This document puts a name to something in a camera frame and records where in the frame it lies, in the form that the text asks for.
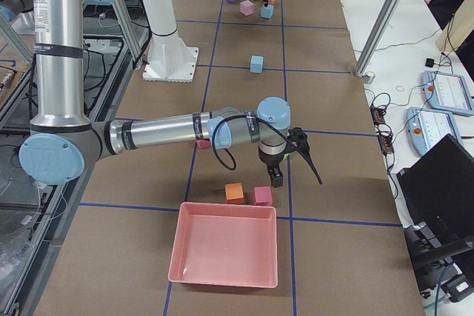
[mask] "pink plastic bin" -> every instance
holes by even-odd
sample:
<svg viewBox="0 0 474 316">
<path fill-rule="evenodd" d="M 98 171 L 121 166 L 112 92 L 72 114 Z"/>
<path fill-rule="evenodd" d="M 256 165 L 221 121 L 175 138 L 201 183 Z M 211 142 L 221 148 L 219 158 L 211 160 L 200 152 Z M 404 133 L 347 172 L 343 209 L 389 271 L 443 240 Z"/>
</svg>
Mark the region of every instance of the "pink plastic bin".
<svg viewBox="0 0 474 316">
<path fill-rule="evenodd" d="M 183 203 L 168 279 L 178 283 L 275 288 L 275 208 Z"/>
</svg>

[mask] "black monitor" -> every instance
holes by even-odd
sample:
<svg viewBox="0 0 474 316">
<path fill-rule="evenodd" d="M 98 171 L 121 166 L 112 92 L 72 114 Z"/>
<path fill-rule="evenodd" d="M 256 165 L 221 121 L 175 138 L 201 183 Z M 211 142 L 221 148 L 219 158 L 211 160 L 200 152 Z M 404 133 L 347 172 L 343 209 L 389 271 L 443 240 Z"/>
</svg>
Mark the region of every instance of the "black monitor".
<svg viewBox="0 0 474 316">
<path fill-rule="evenodd" d="M 424 221 L 442 246 L 474 235 L 474 158 L 451 135 L 397 174 L 414 223 Z M 474 250 L 451 256 L 474 284 Z"/>
</svg>

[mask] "orange cube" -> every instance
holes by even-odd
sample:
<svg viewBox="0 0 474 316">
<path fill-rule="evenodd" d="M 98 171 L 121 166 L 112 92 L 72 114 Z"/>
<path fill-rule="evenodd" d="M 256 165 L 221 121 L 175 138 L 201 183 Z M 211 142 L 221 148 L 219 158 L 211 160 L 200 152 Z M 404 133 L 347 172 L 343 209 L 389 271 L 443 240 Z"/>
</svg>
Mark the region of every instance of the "orange cube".
<svg viewBox="0 0 474 316">
<path fill-rule="evenodd" d="M 242 183 L 225 184 L 225 198 L 228 204 L 245 204 Z"/>
<path fill-rule="evenodd" d="M 270 5 L 275 5 L 275 3 L 276 3 L 276 0 L 269 0 L 268 1 L 268 4 L 270 4 Z"/>
</svg>

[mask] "white and blue device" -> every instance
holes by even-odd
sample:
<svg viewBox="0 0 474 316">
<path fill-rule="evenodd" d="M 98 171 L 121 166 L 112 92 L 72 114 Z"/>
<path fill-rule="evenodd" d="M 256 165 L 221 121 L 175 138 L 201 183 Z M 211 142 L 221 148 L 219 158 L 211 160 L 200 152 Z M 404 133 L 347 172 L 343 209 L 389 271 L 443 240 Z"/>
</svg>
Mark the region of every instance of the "white and blue device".
<svg viewBox="0 0 474 316">
<path fill-rule="evenodd" d="M 474 115 L 474 103 L 462 75 L 427 70 L 421 82 L 424 94 L 434 109 L 464 116 Z"/>
<path fill-rule="evenodd" d="M 411 107 L 407 112 L 407 130 L 419 155 L 424 155 L 450 133 L 460 144 L 461 135 L 451 112 Z"/>
</svg>

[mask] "white table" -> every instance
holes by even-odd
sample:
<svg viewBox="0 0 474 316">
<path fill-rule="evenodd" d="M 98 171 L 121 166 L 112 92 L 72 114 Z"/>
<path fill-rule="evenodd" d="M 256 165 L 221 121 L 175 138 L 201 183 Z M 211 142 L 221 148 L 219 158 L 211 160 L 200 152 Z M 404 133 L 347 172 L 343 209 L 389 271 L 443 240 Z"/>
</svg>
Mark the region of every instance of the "white table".
<svg viewBox="0 0 474 316">
<path fill-rule="evenodd" d="M 353 43 L 355 55 L 358 58 L 359 51 L 362 51 L 367 37 L 373 27 L 378 13 L 385 0 L 341 0 L 347 28 L 350 31 L 350 38 Z M 367 70 L 376 74 L 375 81 L 370 85 L 365 85 L 366 89 L 372 90 L 375 94 L 382 92 L 389 93 L 393 103 L 406 104 L 410 89 L 421 84 L 421 74 L 425 70 L 437 70 L 437 66 L 430 69 L 424 66 L 426 58 L 434 58 L 435 63 L 439 63 L 441 52 L 435 45 L 436 39 L 441 35 L 441 30 L 431 15 L 427 5 L 423 0 L 401 0 L 385 33 L 377 48 L 384 48 L 391 44 L 415 43 L 423 38 L 431 36 L 419 44 L 403 45 L 391 47 L 386 50 L 379 50 L 374 53 Z M 466 78 L 471 95 L 474 95 L 474 83 L 464 69 L 455 53 L 450 54 L 455 74 L 463 75 Z M 440 71 L 450 73 L 449 67 L 441 68 Z M 373 95 L 367 92 L 367 100 L 372 102 Z M 385 115 L 385 121 L 390 125 L 396 134 L 406 123 L 406 114 L 409 107 L 421 107 L 426 97 L 421 88 L 413 90 L 410 104 L 405 107 L 390 106 Z M 375 102 L 375 105 L 386 104 L 387 97 L 384 95 Z M 461 136 L 474 136 L 474 117 L 466 118 L 455 115 L 455 121 Z M 474 140 L 464 140 L 464 147 L 474 155 Z M 400 169 L 411 167 L 420 157 L 411 144 L 410 137 L 406 130 L 400 132 L 394 143 L 395 166 L 393 175 Z M 404 226 L 410 224 L 406 205 L 403 198 L 397 199 L 398 215 Z M 424 301 L 428 305 L 434 298 Z M 443 316 L 470 316 L 474 310 L 474 297 L 468 297 L 460 303 L 441 302 L 438 306 L 438 315 Z M 426 310 L 427 315 L 433 315 L 433 308 Z"/>
</svg>

